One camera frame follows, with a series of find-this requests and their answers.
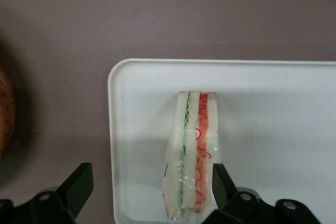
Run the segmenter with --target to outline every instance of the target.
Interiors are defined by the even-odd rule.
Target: wrapped sandwich
[[[217,208],[212,169],[219,159],[216,93],[182,91],[163,175],[163,198],[171,222],[197,224]]]

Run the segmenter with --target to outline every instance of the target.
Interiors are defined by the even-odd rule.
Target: plastic wrap
[[[212,169],[220,163],[216,93],[182,91],[167,144],[163,198],[170,223],[201,223],[217,208]]]

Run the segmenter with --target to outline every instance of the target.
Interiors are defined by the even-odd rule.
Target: bread crust
[[[0,157],[12,137],[15,121],[15,99],[12,82],[0,65]]]

